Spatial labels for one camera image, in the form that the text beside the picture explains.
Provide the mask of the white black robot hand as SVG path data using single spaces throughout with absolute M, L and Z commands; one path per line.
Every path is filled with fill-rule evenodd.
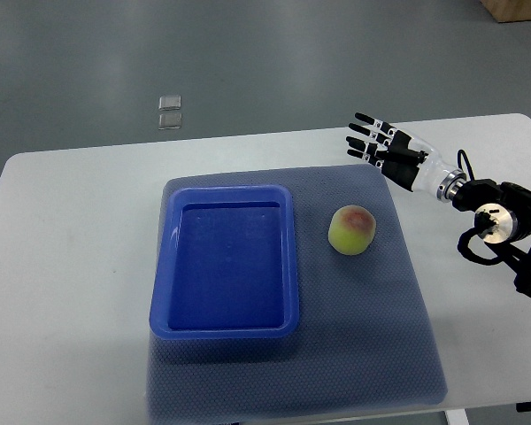
M 458 174 L 439 151 L 422 139 L 361 112 L 349 124 L 347 153 L 375 166 L 382 175 L 409 191 L 425 191 L 445 198 L 447 182 Z

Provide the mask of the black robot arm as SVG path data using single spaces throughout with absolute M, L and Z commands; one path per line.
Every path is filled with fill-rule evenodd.
M 466 170 L 448 187 L 446 199 L 458 211 L 474 213 L 473 226 L 458 239 L 458 252 L 483 266 L 505 263 L 515 273 L 516 291 L 531 298 L 531 190 L 476 179 L 463 150 L 457 162 Z

